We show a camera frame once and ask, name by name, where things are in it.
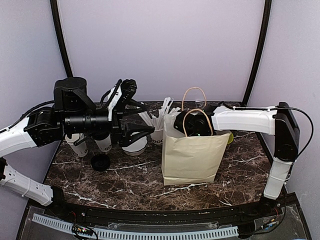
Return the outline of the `white paper coffee cup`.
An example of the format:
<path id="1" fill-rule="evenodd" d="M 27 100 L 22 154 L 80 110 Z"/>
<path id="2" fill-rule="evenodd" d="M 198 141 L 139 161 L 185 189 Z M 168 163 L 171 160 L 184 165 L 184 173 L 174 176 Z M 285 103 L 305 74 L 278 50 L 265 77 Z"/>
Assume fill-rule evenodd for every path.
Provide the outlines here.
<path id="1" fill-rule="evenodd" d="M 111 150 L 112 141 L 110 133 L 96 134 L 93 139 L 101 152 L 108 153 Z"/>

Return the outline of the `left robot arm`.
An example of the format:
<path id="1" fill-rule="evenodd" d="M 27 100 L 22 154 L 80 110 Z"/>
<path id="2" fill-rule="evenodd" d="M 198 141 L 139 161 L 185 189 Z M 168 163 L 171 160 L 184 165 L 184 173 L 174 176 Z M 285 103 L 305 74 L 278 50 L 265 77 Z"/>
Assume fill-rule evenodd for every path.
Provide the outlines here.
<path id="1" fill-rule="evenodd" d="M 60 218 L 67 218 L 70 206 L 64 202 L 62 189 L 37 182 L 14 169 L 5 156 L 23 149 L 42 147 L 60 141 L 64 136 L 76 137 L 75 147 L 86 137 L 128 147 L 154 132 L 154 127 L 122 122 L 132 111 L 114 109 L 56 109 L 41 107 L 25 113 L 17 122 L 0 131 L 0 185 L 42 206 L 50 206 Z"/>

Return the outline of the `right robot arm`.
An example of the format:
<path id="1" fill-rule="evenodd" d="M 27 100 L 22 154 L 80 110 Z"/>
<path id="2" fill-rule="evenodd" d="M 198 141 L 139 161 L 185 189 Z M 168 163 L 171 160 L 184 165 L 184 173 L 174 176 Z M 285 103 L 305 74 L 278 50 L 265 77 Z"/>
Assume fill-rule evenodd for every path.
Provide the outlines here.
<path id="1" fill-rule="evenodd" d="M 303 114 L 310 123 L 310 137 L 302 148 L 300 128 L 293 111 Z M 264 188 L 264 199 L 255 205 L 255 213 L 266 217 L 275 208 L 282 187 L 290 179 L 295 162 L 310 144 L 314 135 L 314 124 L 303 110 L 290 107 L 286 102 L 267 107 L 237 107 L 219 103 L 211 115 L 213 128 L 217 131 L 231 130 L 255 132 L 274 137 L 274 153 L 268 179 Z"/>

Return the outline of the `brown paper takeout bag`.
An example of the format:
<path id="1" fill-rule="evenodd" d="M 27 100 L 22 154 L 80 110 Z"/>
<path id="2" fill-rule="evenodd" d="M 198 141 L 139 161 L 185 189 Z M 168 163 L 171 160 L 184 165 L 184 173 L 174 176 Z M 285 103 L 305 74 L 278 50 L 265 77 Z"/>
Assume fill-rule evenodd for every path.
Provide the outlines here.
<path id="1" fill-rule="evenodd" d="M 229 130 L 215 131 L 211 136 L 187 136 L 174 129 L 179 113 L 203 111 L 211 119 L 214 107 L 181 109 L 164 117 L 161 171 L 165 186 L 213 182 L 228 145 Z"/>

